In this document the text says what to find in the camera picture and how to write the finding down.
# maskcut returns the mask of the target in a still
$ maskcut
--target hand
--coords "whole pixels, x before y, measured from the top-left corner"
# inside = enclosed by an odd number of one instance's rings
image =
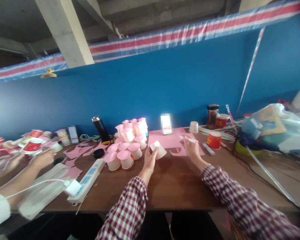
[[[54,161],[54,150],[53,149],[47,149],[43,151],[42,153],[35,156],[31,162],[31,167],[34,167],[36,170],[40,171],[41,169],[45,168],[46,166],[49,166]]]
[[[141,170],[138,176],[142,178],[146,186],[148,186],[150,177],[153,174],[154,165],[156,164],[157,153],[158,147],[156,147],[152,154],[150,153],[150,147],[148,147],[144,155],[143,169]]]
[[[184,147],[186,149],[187,156],[189,157],[190,161],[202,172],[207,162],[205,162],[199,153],[199,145],[198,141],[196,143],[190,142],[188,140],[188,136],[183,136]]]
[[[25,155],[25,152],[19,153],[9,160],[3,173],[9,173],[17,167],[20,167],[20,170],[22,170],[28,165],[29,161],[30,158],[28,155]]]

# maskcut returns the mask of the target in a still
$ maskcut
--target black bottle cap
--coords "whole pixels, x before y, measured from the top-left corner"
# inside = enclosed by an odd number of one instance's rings
[[[95,160],[99,159],[99,158],[102,158],[103,155],[104,155],[104,150],[103,149],[97,149],[93,152],[93,157]]]
[[[207,106],[208,110],[218,110],[219,109],[219,104],[210,104]]]

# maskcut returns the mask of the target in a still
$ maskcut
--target glass jar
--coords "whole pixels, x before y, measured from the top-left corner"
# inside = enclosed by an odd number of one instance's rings
[[[207,117],[207,128],[215,129],[217,123],[217,115],[219,111],[219,104],[210,104],[207,106],[208,117]]]

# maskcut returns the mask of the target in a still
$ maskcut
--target plaid sleeve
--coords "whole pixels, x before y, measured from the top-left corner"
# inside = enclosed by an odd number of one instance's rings
[[[146,184],[140,177],[132,178],[107,214],[96,239],[135,239],[146,214],[147,200]]]
[[[254,190],[242,187],[221,168],[207,165],[202,180],[249,238],[300,239],[300,229],[283,213],[262,202]]]

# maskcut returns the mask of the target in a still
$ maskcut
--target white power strip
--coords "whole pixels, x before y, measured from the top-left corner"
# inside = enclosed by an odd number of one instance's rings
[[[105,164],[103,158],[97,159],[80,181],[81,188],[78,193],[74,197],[68,197],[67,200],[75,204],[82,203]]]

